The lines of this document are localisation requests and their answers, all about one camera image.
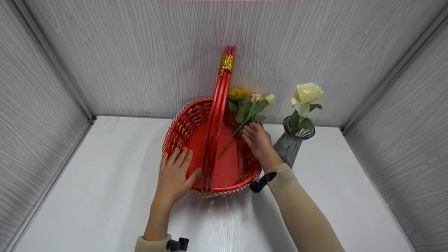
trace beige sleeve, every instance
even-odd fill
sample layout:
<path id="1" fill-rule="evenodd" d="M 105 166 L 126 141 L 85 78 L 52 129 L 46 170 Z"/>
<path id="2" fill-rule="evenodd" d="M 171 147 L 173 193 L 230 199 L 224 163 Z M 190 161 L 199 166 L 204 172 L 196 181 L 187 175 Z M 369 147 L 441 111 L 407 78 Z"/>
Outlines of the beige sleeve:
<path id="1" fill-rule="evenodd" d="M 140 236 L 137 238 L 137 244 L 135 244 L 134 252 L 166 252 L 167 242 L 171 240 L 171 235 L 158 242 L 143 240 Z"/>
<path id="2" fill-rule="evenodd" d="M 268 172 L 277 176 L 268 183 L 281 216 L 300 252 L 344 251 L 332 226 L 319 207 L 297 181 L 287 164 L 276 165 Z"/>

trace white table surface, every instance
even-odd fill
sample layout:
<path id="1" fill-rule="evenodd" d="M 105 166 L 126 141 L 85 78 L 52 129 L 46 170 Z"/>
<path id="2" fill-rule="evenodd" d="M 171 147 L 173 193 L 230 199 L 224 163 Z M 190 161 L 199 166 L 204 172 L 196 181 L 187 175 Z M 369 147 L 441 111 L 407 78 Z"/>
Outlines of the white table surface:
<path id="1" fill-rule="evenodd" d="M 154 197 L 166 119 L 99 117 L 23 235 L 17 252 L 130 252 Z M 266 124 L 276 141 L 282 125 Z M 413 249 L 337 128 L 318 127 L 293 167 L 347 252 Z M 168 228 L 190 252 L 297 251 L 266 187 L 188 194 Z"/>

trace white rose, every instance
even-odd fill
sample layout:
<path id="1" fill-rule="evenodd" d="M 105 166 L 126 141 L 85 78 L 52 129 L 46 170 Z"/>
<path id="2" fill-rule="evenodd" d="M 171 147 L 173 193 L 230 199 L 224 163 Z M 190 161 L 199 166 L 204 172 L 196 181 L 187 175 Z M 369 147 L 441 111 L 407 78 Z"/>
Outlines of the white rose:
<path id="1" fill-rule="evenodd" d="M 293 105 L 310 104 L 315 102 L 323 94 L 322 89 L 315 83 L 309 82 L 305 84 L 298 84 L 294 92 L 291 103 Z"/>

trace yellow flower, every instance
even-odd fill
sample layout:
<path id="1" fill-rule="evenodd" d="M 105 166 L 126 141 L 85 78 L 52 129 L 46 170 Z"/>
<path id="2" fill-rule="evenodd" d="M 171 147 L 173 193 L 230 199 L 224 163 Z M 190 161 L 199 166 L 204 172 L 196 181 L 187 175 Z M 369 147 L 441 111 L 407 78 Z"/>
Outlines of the yellow flower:
<path id="1" fill-rule="evenodd" d="M 227 97 L 232 101 L 244 101 L 249 93 L 247 89 L 234 88 L 227 93 Z"/>
<path id="2" fill-rule="evenodd" d="M 268 96 L 266 96 L 264 98 L 264 100 L 266 101 L 267 104 L 272 104 L 276 100 L 276 96 L 275 95 L 268 95 Z"/>
<path id="3" fill-rule="evenodd" d="M 298 84 L 291 99 L 293 105 L 310 104 L 315 102 L 323 94 L 322 89 L 315 83 Z"/>
<path id="4" fill-rule="evenodd" d="M 250 100 L 251 101 L 263 100 L 263 96 L 261 94 L 251 94 L 250 95 Z"/>

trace right hand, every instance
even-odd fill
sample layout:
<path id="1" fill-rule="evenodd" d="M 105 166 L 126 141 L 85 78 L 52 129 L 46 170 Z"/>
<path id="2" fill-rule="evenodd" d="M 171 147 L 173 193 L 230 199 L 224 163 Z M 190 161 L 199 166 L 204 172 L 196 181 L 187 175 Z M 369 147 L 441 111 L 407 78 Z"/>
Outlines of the right hand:
<path id="1" fill-rule="evenodd" d="M 272 146 L 271 135 L 260 124 L 251 122 L 243 127 L 241 133 L 254 157 L 260 161 L 264 172 L 275 165 L 283 164 L 282 159 Z"/>
<path id="2" fill-rule="evenodd" d="M 258 160 L 260 160 L 268 151 L 274 149 L 272 146 L 271 135 L 256 122 L 251 122 L 250 124 L 245 125 L 241 133 L 244 141 L 249 145 L 252 154 Z"/>

